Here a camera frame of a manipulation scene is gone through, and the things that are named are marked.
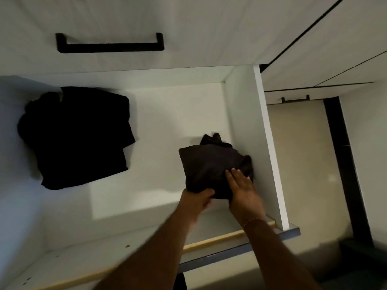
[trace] black drawer handle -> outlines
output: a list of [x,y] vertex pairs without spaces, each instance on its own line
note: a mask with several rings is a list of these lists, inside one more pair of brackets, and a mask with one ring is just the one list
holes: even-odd
[[281,98],[281,101],[282,101],[283,104],[284,104],[284,103],[305,102],[305,101],[307,101],[307,100],[310,100],[309,95],[307,95],[306,98],[300,98],[300,99],[297,99],[297,100],[285,100],[284,97]]
[[109,52],[145,52],[163,51],[164,38],[156,33],[157,42],[135,43],[67,43],[63,33],[56,33],[56,47],[61,53],[109,53]]

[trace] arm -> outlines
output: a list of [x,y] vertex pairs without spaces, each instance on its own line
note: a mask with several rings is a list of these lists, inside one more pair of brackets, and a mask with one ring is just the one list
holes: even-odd
[[214,190],[184,190],[177,209],[156,233],[93,290],[172,289],[190,228],[210,204]]
[[226,171],[226,177],[233,192],[230,211],[249,238],[267,288],[321,290],[267,224],[263,202],[250,178],[235,169]]

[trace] bracelet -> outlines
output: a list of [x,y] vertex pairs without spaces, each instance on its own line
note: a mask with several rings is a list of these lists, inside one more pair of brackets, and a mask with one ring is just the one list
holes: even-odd
[[244,225],[242,226],[242,229],[244,229],[244,227],[246,227],[247,223],[249,223],[250,221],[254,221],[254,220],[262,220],[261,218],[253,218],[253,219],[249,219],[246,221],[246,223],[244,223]]

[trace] folded garment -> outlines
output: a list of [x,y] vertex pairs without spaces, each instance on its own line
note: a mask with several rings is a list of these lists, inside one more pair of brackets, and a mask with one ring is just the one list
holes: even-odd
[[242,156],[229,143],[222,142],[219,133],[213,137],[205,134],[200,145],[179,149],[186,176],[185,185],[189,191],[198,193],[213,188],[213,198],[232,199],[225,170],[240,169],[253,179],[250,156]]
[[94,88],[63,87],[27,104],[17,129],[36,154],[51,190],[128,170],[123,148],[135,142],[129,100]]

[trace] forearm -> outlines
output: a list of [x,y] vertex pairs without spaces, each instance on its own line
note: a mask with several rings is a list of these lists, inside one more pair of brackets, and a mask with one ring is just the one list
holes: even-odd
[[244,228],[268,289],[318,289],[320,286],[263,220]]
[[189,226],[184,214],[175,211],[94,290],[172,289]]

